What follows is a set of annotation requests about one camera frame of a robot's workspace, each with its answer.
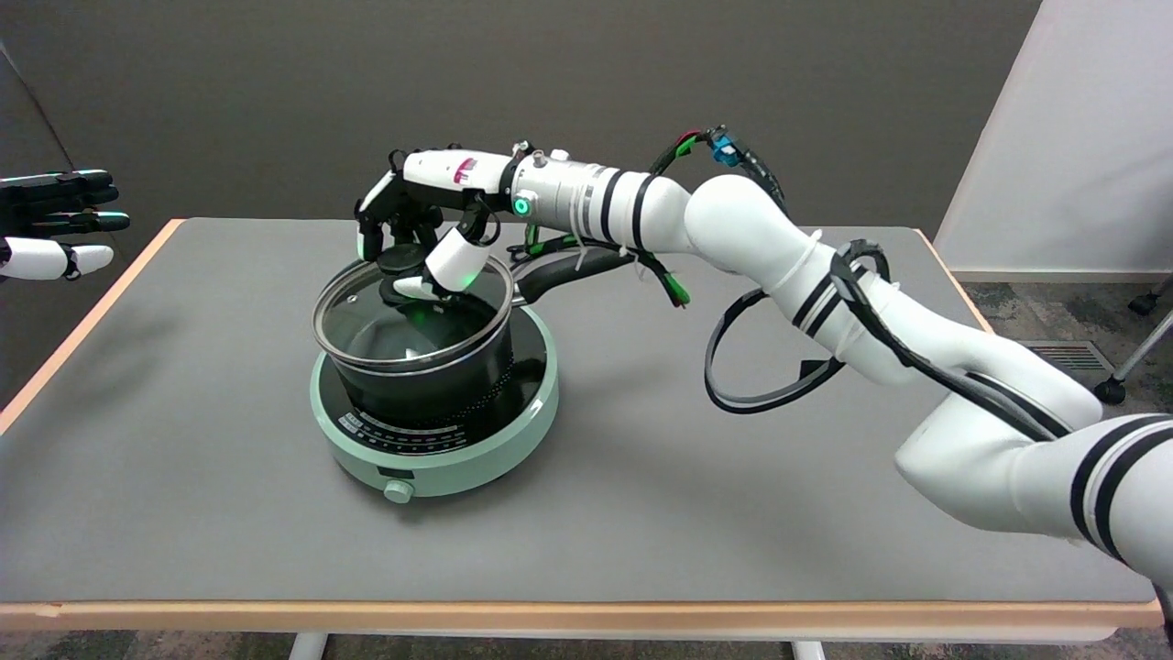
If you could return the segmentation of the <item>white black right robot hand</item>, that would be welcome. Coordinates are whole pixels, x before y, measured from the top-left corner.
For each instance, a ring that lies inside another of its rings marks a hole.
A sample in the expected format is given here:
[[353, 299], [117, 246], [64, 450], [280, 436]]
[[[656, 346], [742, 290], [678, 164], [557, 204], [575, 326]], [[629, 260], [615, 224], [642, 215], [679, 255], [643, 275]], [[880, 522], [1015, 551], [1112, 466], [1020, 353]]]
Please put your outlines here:
[[389, 301], [439, 301], [462, 293], [487, 266], [486, 229], [511, 205], [526, 154], [459, 147], [416, 149], [355, 200], [357, 250], [377, 263]]

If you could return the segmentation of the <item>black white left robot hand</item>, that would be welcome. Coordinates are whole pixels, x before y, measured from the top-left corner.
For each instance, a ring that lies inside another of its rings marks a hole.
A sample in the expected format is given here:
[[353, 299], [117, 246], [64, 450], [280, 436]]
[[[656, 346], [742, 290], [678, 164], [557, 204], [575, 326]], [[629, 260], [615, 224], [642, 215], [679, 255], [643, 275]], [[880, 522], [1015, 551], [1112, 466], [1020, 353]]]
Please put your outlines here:
[[100, 207], [117, 200], [118, 196], [114, 177], [104, 169], [4, 177], [4, 281], [75, 281], [108, 267], [115, 258], [110, 246], [70, 244], [59, 238], [108, 234], [130, 227], [128, 215]]

